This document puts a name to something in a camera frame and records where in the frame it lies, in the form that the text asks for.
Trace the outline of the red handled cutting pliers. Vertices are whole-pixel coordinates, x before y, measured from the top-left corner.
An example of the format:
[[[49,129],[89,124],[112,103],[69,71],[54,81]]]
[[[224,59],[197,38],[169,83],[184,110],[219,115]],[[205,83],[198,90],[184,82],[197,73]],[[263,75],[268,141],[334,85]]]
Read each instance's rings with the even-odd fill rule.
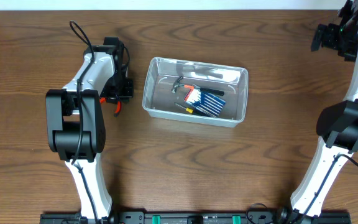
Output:
[[[120,100],[112,100],[110,98],[100,98],[99,99],[100,104],[103,103],[112,103],[116,105],[116,110],[114,111],[114,117],[118,117],[119,113],[121,112],[122,103]]]

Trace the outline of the claw hammer orange label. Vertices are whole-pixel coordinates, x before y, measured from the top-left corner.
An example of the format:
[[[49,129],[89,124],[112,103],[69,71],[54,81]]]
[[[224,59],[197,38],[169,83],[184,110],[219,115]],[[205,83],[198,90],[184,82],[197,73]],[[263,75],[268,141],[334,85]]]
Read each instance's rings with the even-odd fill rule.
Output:
[[[211,88],[204,88],[204,87],[200,87],[200,86],[196,86],[196,85],[183,84],[183,83],[181,83],[181,81],[183,79],[184,79],[183,76],[179,76],[173,82],[172,90],[171,90],[172,93],[176,93],[177,89],[179,87],[183,87],[183,88],[187,88],[187,89],[191,89],[191,90],[196,89],[196,90],[199,90],[199,91],[202,91],[202,92],[207,92],[207,93],[211,93],[211,94],[218,95],[218,96],[224,96],[224,92],[221,91],[221,90],[215,90],[215,89],[211,89]]]

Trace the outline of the black yellow screwdriver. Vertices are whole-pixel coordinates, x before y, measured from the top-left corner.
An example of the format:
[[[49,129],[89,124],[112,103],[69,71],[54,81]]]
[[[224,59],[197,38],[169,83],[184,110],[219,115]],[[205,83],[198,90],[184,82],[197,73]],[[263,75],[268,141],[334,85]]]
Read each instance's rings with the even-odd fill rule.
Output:
[[[193,115],[197,115],[197,116],[207,116],[205,113],[196,110],[196,109],[191,109],[189,107],[183,106],[179,103],[174,102],[174,105],[180,107],[181,109],[184,109],[185,111],[187,111],[189,114],[193,114]]]

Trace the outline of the precision screwdriver set case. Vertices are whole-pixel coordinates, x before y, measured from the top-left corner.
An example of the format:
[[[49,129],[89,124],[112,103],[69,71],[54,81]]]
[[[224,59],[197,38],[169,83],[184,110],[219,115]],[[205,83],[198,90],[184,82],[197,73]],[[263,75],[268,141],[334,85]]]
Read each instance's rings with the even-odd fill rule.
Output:
[[[184,101],[196,110],[214,118],[220,115],[226,105],[226,102],[218,96],[197,89],[190,89]]]

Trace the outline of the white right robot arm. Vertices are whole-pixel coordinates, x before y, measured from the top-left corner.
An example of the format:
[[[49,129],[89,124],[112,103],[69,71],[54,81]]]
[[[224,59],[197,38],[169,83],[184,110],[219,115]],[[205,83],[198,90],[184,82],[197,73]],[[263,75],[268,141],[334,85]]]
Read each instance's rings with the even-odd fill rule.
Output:
[[[323,215],[325,197],[346,162],[358,151],[358,0],[346,1],[338,12],[340,24],[320,24],[311,51],[337,51],[354,62],[350,86],[340,103],[322,110],[316,125],[316,153],[301,184],[290,197],[289,211],[280,211],[277,223],[343,223],[348,214]]]

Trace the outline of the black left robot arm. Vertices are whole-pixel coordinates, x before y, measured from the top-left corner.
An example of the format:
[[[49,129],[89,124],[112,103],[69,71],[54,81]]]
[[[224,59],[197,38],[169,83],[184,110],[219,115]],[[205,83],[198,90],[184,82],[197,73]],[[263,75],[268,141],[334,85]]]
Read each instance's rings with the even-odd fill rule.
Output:
[[[74,214],[44,214],[41,223],[113,223],[113,205],[104,180],[101,153],[106,128],[101,105],[117,106],[134,96],[128,78],[128,49],[117,37],[84,51],[84,62],[74,78],[45,96],[48,145],[69,168],[80,196],[81,210]]]

